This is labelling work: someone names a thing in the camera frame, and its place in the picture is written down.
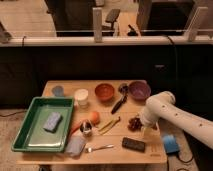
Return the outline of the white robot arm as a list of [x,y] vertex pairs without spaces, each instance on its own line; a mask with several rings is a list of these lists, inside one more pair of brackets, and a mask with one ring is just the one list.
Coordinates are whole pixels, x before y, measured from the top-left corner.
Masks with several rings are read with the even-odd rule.
[[169,91],[150,96],[139,113],[142,125],[153,127],[163,118],[213,149],[213,121],[181,110],[175,102],[175,96]]

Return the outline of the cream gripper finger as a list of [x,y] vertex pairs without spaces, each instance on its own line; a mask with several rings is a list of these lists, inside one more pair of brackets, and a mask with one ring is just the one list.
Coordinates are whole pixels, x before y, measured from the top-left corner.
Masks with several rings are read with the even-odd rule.
[[143,127],[141,128],[142,137],[143,137],[143,138],[147,137],[147,136],[150,134],[150,131],[151,131],[151,128],[150,128],[150,127],[143,126]]

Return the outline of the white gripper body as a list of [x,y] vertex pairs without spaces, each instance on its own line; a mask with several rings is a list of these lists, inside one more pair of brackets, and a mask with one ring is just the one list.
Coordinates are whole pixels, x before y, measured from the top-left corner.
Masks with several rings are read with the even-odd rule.
[[153,127],[157,122],[157,116],[152,114],[148,108],[142,108],[139,116],[142,125],[145,127]]

